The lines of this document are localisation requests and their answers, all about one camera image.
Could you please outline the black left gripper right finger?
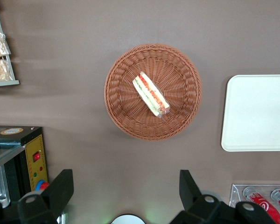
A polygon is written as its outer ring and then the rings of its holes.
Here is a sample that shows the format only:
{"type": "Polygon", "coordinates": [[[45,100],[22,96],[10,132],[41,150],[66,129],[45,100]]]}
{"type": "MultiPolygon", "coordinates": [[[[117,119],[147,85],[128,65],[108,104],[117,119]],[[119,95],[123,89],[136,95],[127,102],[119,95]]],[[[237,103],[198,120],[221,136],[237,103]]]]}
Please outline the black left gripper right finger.
{"type": "Polygon", "coordinates": [[[171,224],[273,224],[274,220],[259,205],[239,202],[230,207],[215,196],[202,194],[188,170],[181,170],[179,195],[184,210],[171,224]]]}

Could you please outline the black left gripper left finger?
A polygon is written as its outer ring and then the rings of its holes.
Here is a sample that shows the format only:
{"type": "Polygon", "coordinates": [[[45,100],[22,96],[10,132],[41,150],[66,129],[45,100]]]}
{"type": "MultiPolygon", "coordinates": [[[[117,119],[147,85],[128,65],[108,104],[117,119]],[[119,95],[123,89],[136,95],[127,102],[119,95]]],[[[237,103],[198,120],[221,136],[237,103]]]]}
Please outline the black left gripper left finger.
{"type": "Polygon", "coordinates": [[[73,193],[73,171],[64,169],[45,190],[30,192],[17,203],[20,222],[57,224],[73,193]]]}

